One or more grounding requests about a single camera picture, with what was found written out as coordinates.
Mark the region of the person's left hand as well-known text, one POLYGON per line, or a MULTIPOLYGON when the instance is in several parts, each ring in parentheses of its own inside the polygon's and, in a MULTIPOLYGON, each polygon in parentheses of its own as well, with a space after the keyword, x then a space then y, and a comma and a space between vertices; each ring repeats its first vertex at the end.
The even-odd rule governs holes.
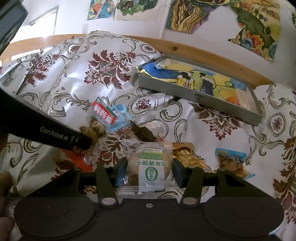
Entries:
POLYGON ((0 208, 1 208, 1 240, 9 240, 11 231, 14 228, 14 222, 6 216, 3 216, 4 211, 7 206, 7 197, 9 195, 9 190, 12 187, 12 177, 10 172, 1 172, 1 198, 0 198, 0 208))

